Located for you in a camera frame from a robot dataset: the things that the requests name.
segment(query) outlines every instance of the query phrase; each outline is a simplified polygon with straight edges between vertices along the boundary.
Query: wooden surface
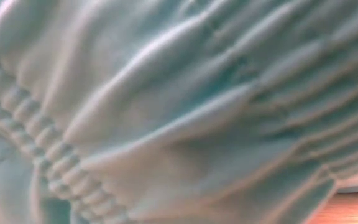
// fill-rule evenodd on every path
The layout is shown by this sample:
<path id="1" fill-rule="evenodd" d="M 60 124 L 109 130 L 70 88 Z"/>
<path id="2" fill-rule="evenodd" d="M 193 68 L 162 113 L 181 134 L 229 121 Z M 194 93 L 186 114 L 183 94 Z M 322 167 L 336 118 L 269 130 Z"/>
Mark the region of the wooden surface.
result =
<path id="1" fill-rule="evenodd" d="M 358 193 L 335 195 L 309 224 L 358 224 Z"/>

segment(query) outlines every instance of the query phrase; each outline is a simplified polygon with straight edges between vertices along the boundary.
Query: stitching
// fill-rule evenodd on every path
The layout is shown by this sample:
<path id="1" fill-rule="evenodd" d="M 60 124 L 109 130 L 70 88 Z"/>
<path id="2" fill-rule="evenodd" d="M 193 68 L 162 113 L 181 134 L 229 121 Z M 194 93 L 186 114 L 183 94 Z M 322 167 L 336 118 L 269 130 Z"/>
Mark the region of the stitching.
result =
<path id="1" fill-rule="evenodd" d="M 4 75 L 7 75 L 6 71 L 2 68 L 1 65 L 0 65 L 0 69 L 4 72 Z M 39 105 L 38 102 L 36 102 L 36 101 L 32 98 L 31 92 L 29 92 L 29 91 L 27 91 L 26 89 L 22 88 L 22 87 L 19 86 L 16 82 L 14 82 L 13 85 L 16 85 L 16 86 L 17 86 L 18 88 L 20 88 L 21 90 L 26 91 L 26 93 L 28 93 L 29 99 L 31 99 L 32 102 L 34 102 L 34 103 L 36 103 L 37 105 Z M 22 127 L 25 127 L 24 124 L 22 124 L 20 121 L 15 120 L 15 119 L 12 117 L 12 113 L 11 113 L 10 111 L 5 110 L 4 108 L 1 107 L 1 105 L 0 105 L 0 110 L 3 110 L 3 111 L 5 111 L 5 112 L 7 112 L 7 113 L 9 114 L 9 118 L 10 118 L 10 119 L 12 119 L 13 121 L 19 123 Z M 61 139 L 61 132 L 56 128 L 55 123 L 53 122 L 53 120 L 51 119 L 51 117 L 49 117 L 49 116 L 45 116 L 45 117 L 46 117 L 47 119 L 49 119 L 49 120 L 52 121 L 52 123 L 53 123 L 52 126 L 55 128 L 55 130 L 57 130 L 59 142 L 61 142 L 62 144 L 66 144 L 67 146 L 69 146 L 69 152 L 71 152 L 73 155 L 75 155 L 75 156 L 78 158 L 78 156 L 77 156 L 76 153 L 75 153 L 74 147 L 71 146 L 71 145 L 68 145 L 67 143 L 65 143 L 65 142 L 62 141 L 62 139 Z M 25 130 L 25 128 L 23 128 L 23 130 L 24 130 L 24 134 L 26 135 L 26 137 L 30 138 L 30 139 L 35 143 L 35 139 L 33 138 L 33 136 L 32 136 L 30 133 L 28 133 L 28 132 Z M 45 158 L 44 155 L 45 155 L 45 153 L 47 152 L 47 150 L 42 149 L 42 148 L 39 147 L 39 146 L 38 146 L 38 148 L 41 149 L 41 151 L 42 151 L 42 155 L 41 155 L 41 156 L 42 156 L 43 158 Z M 37 158 L 37 157 L 34 157 L 34 156 L 33 156 L 33 158 L 32 158 L 33 163 L 35 162 L 36 158 Z M 54 161 L 50 161 L 50 160 L 48 160 L 48 159 L 47 159 L 47 162 L 49 162 L 51 165 L 54 163 Z M 65 174 L 65 173 L 66 173 L 66 172 L 62 172 L 62 174 L 61 174 L 61 173 L 60 173 L 59 171 L 57 171 L 57 170 L 52 170 L 52 171 L 55 173 L 55 175 L 58 177 L 59 180 L 62 180 L 62 174 Z M 96 182 L 96 186 L 92 187 L 92 190 L 91 190 L 90 192 L 87 192 L 85 195 L 78 195 L 78 196 L 75 196 L 75 197 L 73 197 L 73 198 L 70 197 L 70 198 L 68 199 L 70 202 L 72 202 L 73 200 L 79 200 L 79 201 L 82 203 L 82 206 L 78 209 L 78 212 L 80 212 L 80 211 L 85 211 L 85 212 L 91 213 L 91 215 L 94 216 L 95 219 L 103 219 L 103 215 L 96 215 L 96 214 L 94 214 L 94 212 L 90 209 L 90 207 L 92 207 L 93 203 L 87 205 L 86 203 L 83 202 L 83 197 L 86 197 L 86 196 L 92 194 L 93 192 L 101 191 L 102 194 L 105 194 L 105 195 L 108 196 L 108 198 L 106 198 L 105 200 L 103 200 L 102 203 L 105 202 L 105 201 L 107 201 L 107 200 L 113 200 L 114 203 L 115 203 L 117 206 L 119 206 L 119 207 L 121 207 L 121 208 L 124 208 L 123 210 L 124 210 L 124 212 L 126 213 L 126 217 L 129 218 L 129 216 L 127 215 L 127 208 L 126 208 L 124 205 L 119 205 L 119 204 L 117 204 L 116 201 L 114 200 L 114 195 L 112 195 L 112 194 L 106 192 L 106 191 L 101 187 L 101 184 L 102 184 L 102 183 L 101 183 L 99 180 L 94 179 L 92 176 L 90 176 L 90 174 L 89 174 L 87 171 L 85 171 L 85 170 L 83 170 L 83 169 L 81 169 L 81 171 L 84 172 L 84 173 L 85 173 L 90 179 L 92 179 L 94 182 Z M 71 189 L 72 186 L 70 186 L 70 185 L 68 185 L 68 184 L 66 184 L 66 183 L 63 183 L 63 187 L 64 187 L 64 188 L 67 188 L 69 191 L 71 191 L 71 194 L 74 195 L 74 194 L 72 193 L 72 189 Z"/>
<path id="2" fill-rule="evenodd" d="M 194 2 L 194 6 L 199 5 L 199 2 L 198 2 L 197 0 L 194 0 L 193 2 Z M 210 21 L 210 20 L 205 20 L 205 23 L 206 23 L 206 27 L 208 27 L 208 28 L 211 30 L 212 36 L 213 36 L 213 37 L 216 36 L 217 27 L 214 26 L 214 25 L 215 25 L 214 22 L 213 22 L 213 21 Z M 282 107 L 281 105 L 274 105 L 274 107 L 280 112 L 280 116 L 282 117 L 282 119 L 287 119 L 287 118 L 288 118 L 288 110 L 287 110 L 285 107 Z M 301 137 L 302 135 L 304 135 L 304 130 L 303 130 L 301 127 L 299 127 L 299 128 L 296 129 L 296 130 L 297 130 L 297 133 L 298 133 L 298 136 L 299 136 L 299 137 Z"/>

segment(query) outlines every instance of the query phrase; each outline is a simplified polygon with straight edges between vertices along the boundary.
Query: light blue cloth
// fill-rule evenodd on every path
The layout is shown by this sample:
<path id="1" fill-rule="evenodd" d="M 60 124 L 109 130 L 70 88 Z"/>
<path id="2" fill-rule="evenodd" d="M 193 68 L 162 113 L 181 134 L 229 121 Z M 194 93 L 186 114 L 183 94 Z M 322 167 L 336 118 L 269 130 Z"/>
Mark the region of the light blue cloth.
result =
<path id="1" fill-rule="evenodd" d="M 357 174 L 358 0 L 0 0 L 0 224 L 302 223 Z"/>

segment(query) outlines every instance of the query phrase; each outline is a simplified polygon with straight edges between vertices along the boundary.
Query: ruched fabric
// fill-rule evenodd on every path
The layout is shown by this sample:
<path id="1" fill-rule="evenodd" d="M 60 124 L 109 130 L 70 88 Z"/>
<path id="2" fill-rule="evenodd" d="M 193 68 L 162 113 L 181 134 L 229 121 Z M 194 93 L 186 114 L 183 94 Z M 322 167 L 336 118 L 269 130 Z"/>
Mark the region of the ruched fabric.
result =
<path id="1" fill-rule="evenodd" d="M 358 174 L 358 0 L 0 0 L 0 142 L 1 224 L 303 223 Z"/>

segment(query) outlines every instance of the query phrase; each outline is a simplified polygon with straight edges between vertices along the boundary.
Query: fabric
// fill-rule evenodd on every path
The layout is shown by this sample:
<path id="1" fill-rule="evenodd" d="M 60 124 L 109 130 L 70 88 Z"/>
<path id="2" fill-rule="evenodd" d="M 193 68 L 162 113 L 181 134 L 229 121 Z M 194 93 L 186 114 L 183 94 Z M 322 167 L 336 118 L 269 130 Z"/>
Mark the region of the fabric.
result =
<path id="1" fill-rule="evenodd" d="M 303 223 L 357 176 L 358 0 L 0 0 L 0 224 Z"/>

